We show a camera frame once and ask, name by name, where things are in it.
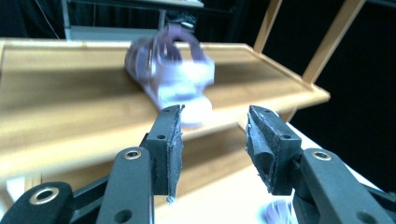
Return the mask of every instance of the wooden shelf board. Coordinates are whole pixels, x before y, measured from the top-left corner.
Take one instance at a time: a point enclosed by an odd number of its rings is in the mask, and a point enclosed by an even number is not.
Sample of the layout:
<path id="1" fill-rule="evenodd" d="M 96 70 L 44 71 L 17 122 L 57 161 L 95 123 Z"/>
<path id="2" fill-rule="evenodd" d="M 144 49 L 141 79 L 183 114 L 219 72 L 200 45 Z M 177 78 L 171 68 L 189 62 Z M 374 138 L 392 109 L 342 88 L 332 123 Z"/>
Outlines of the wooden shelf board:
<path id="1" fill-rule="evenodd" d="M 110 161 L 137 146 L 158 112 L 124 70 L 130 43 L 0 40 L 0 180 Z M 187 46 L 180 44 L 187 57 Z M 249 105 L 277 112 L 329 93 L 242 44 L 203 44 L 216 63 L 213 116 L 184 138 L 236 125 Z"/>
<path id="2" fill-rule="evenodd" d="M 245 151 L 245 133 L 237 127 L 185 141 L 182 171 L 177 184 L 177 197 L 249 165 L 251 165 L 251 159 Z M 43 182 L 66 182 L 75 191 L 110 174 L 111 168 L 112 161 L 64 174 L 43 174 L 42 179 Z M 165 203 L 164 196 L 156 197 L 156 205 Z"/>

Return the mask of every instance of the wooden shelf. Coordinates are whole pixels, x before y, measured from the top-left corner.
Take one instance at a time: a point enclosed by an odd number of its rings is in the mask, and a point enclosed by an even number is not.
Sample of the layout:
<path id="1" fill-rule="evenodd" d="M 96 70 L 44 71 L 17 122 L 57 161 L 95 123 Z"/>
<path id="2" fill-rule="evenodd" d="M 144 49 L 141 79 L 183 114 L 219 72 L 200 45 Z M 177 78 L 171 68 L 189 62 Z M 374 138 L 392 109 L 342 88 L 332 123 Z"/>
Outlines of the wooden shelf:
<path id="1" fill-rule="evenodd" d="M 245 139 L 243 130 L 233 127 L 216 134 L 184 141 L 183 169 L 177 183 L 177 197 L 182 197 L 226 175 L 251 166 L 251 159 L 245 151 Z M 44 173 L 42 181 L 63 181 L 75 191 L 109 175 L 112 165 L 113 162 L 110 161 L 64 174 L 47 175 Z M 166 204 L 165 198 L 165 196 L 158 196 L 155 204 Z"/>
<path id="2" fill-rule="evenodd" d="M 129 43 L 1 39 L 0 180 L 58 174 L 137 146 L 158 111 L 124 70 Z M 178 45 L 187 57 L 187 46 Z M 213 116 L 184 139 L 235 126 L 249 105 L 279 113 L 329 100 L 326 91 L 242 44 L 203 44 L 216 63 L 205 91 Z"/>

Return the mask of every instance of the wooden tray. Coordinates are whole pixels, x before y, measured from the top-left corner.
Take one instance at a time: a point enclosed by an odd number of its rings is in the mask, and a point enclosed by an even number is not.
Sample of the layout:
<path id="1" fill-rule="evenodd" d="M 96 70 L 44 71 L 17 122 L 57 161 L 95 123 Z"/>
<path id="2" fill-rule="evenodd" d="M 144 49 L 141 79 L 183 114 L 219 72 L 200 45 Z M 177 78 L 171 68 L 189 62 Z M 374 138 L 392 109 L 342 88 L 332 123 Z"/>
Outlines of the wooden tray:
<path id="1" fill-rule="evenodd" d="M 128 77 L 130 43 L 0 40 L 0 180 L 63 173 L 137 146 L 158 111 Z M 187 46 L 179 45 L 184 56 Z M 243 44 L 203 44 L 216 63 L 213 116 L 194 138 L 236 125 L 249 105 L 288 112 L 329 100 L 315 85 Z"/>

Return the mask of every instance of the screw hole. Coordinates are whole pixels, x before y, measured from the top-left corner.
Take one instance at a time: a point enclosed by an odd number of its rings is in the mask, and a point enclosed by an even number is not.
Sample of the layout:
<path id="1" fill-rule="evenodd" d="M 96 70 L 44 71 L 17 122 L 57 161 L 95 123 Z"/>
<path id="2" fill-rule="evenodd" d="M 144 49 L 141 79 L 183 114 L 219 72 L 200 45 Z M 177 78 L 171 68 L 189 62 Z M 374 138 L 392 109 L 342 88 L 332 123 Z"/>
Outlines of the screw hole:
<path id="1" fill-rule="evenodd" d="M 30 204 L 39 205 L 49 203 L 59 194 L 59 189 L 55 187 L 44 188 L 36 192 L 29 200 Z"/>
<path id="2" fill-rule="evenodd" d="M 122 210 L 114 216 L 114 221 L 117 223 L 125 223 L 132 217 L 131 210 Z"/>
<path id="3" fill-rule="evenodd" d="M 321 151 L 312 152 L 312 156 L 314 156 L 315 158 L 317 158 L 318 160 L 321 160 L 321 161 L 329 161 L 332 159 L 331 155 L 329 155 L 325 152 L 321 152 Z"/>
<path id="4" fill-rule="evenodd" d="M 125 153 L 124 158 L 127 160 L 134 160 L 139 158 L 142 155 L 141 151 L 131 150 Z"/>
<path id="5" fill-rule="evenodd" d="M 359 212 L 357 214 L 358 220 L 362 221 L 363 223 L 366 224 L 375 224 L 377 223 L 375 218 L 372 217 L 370 214 L 366 213 L 366 212 Z"/>

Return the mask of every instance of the metal screw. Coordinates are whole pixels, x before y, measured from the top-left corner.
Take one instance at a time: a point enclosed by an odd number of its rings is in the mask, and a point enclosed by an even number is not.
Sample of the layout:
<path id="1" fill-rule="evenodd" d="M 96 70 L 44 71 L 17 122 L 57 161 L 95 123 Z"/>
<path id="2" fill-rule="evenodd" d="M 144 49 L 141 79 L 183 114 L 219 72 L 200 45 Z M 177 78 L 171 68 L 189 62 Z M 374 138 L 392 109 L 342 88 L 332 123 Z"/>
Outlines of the metal screw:
<path id="1" fill-rule="evenodd" d="M 322 151 L 314 151 L 314 152 L 312 152 L 312 156 L 317 158 L 318 160 L 321 160 L 321 161 L 329 161 L 332 159 L 331 155 L 329 155 L 326 152 L 322 152 Z"/>
<path id="2" fill-rule="evenodd" d="M 131 150 L 125 153 L 124 158 L 126 160 L 135 160 L 142 155 L 141 151 L 138 150 Z"/>
<path id="3" fill-rule="evenodd" d="M 59 189 L 55 187 L 47 187 L 40 189 L 29 199 L 29 203 L 33 205 L 39 205 L 43 203 L 49 203 L 59 194 Z"/>

